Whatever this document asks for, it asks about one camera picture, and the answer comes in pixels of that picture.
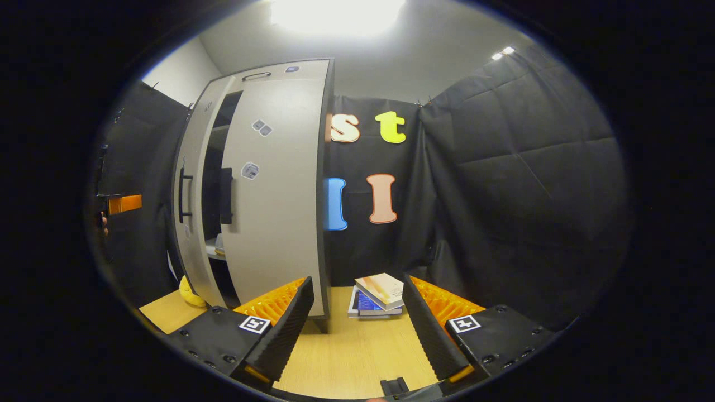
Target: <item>cabinet door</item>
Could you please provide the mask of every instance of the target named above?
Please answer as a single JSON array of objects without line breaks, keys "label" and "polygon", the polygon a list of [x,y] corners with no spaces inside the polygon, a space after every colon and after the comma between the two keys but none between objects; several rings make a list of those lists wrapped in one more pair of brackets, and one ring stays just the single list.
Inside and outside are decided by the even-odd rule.
[{"label": "cabinet door", "polygon": [[[234,77],[210,82],[189,119],[174,171],[173,218],[177,246],[194,292],[210,305],[226,307],[206,254],[201,189],[206,148],[216,115]],[[182,212],[191,215],[181,216]]]},{"label": "cabinet door", "polygon": [[315,294],[310,316],[317,317],[327,314],[322,290],[329,286],[321,283],[325,271],[318,213],[328,60],[310,63],[322,64],[322,78],[273,75],[238,85],[241,74],[236,75],[232,90],[242,89],[243,94],[223,157],[223,167],[233,170],[233,219],[221,225],[221,231],[232,281],[243,303],[310,275]]}]

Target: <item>wooden tabletop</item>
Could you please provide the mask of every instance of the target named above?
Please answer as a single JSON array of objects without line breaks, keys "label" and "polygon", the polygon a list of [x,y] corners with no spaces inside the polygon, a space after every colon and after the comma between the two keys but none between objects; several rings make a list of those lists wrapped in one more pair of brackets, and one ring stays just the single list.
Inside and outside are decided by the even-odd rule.
[{"label": "wooden tabletop", "polygon": [[[274,388],[321,398],[372,398],[383,396],[380,380],[403,377],[409,389],[436,383],[407,310],[388,320],[349,318],[351,290],[330,290],[328,333],[305,324]],[[177,290],[140,310],[169,333],[206,309],[184,302]]]}]

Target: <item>stack of books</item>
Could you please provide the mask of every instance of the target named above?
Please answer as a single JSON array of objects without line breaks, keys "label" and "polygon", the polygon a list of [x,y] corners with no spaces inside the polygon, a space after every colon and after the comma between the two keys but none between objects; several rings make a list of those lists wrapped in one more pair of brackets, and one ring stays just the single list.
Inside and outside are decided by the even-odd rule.
[{"label": "stack of books", "polygon": [[386,319],[403,311],[403,283],[386,273],[358,278],[352,288],[347,316],[365,320]]}]

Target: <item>orange object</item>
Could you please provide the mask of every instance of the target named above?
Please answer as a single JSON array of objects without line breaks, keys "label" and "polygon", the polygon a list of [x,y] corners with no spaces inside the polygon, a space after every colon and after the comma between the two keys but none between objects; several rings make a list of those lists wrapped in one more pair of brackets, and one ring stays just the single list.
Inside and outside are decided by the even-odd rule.
[{"label": "orange object", "polygon": [[464,317],[465,315],[470,315],[474,313],[479,313],[480,311],[486,310],[480,305],[470,302],[469,300],[463,299],[454,293],[450,293],[447,290],[434,286],[429,282],[417,279],[410,276],[410,279],[415,284],[415,287],[425,299],[427,306],[430,308],[432,315],[439,322],[442,329],[445,331],[447,336],[452,339],[445,324],[447,320],[453,318]]},{"label": "orange object", "polygon": [[246,370],[246,373],[249,373],[251,376],[258,378],[259,380],[263,381],[264,383],[266,383],[266,384],[270,383],[270,379],[268,377],[264,376],[263,374],[259,373],[258,370],[256,370],[255,368],[253,368],[249,365],[246,365],[243,369]]},{"label": "orange object", "polygon": [[142,195],[127,195],[109,199],[109,214],[115,215],[142,207]]},{"label": "orange object", "polygon": [[283,316],[290,301],[298,292],[298,287],[305,281],[305,278],[294,280],[280,288],[271,290],[264,295],[258,296],[250,302],[243,303],[236,307],[234,311],[245,315],[253,315],[254,317],[270,320],[272,325],[275,325]]},{"label": "orange object", "polygon": [[472,365],[470,364],[469,366],[463,368],[459,373],[456,373],[454,376],[451,376],[449,378],[449,382],[454,384],[457,381],[461,380],[462,378],[465,378],[466,376],[470,375],[473,372],[474,372],[474,367],[472,367]]}]

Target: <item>black handle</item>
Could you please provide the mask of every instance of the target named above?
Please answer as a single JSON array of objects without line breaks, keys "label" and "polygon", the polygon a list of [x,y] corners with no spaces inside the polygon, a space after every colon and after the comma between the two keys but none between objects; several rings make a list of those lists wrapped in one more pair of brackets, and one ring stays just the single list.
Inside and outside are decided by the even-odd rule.
[{"label": "black handle", "polygon": [[233,169],[224,167],[219,175],[219,216],[221,223],[230,225],[233,214],[231,213],[231,182]]},{"label": "black handle", "polygon": [[253,77],[253,76],[256,76],[256,75],[265,75],[266,77],[270,77],[270,73],[269,73],[269,72],[258,72],[258,73],[256,73],[256,74],[247,75],[246,77],[241,78],[241,81],[245,81],[248,77]]},{"label": "black handle", "polygon": [[184,223],[184,217],[191,216],[191,212],[184,212],[184,203],[182,202],[184,199],[184,179],[193,180],[194,177],[184,175],[183,167],[179,171],[179,175],[181,176],[179,179],[179,223]]}]

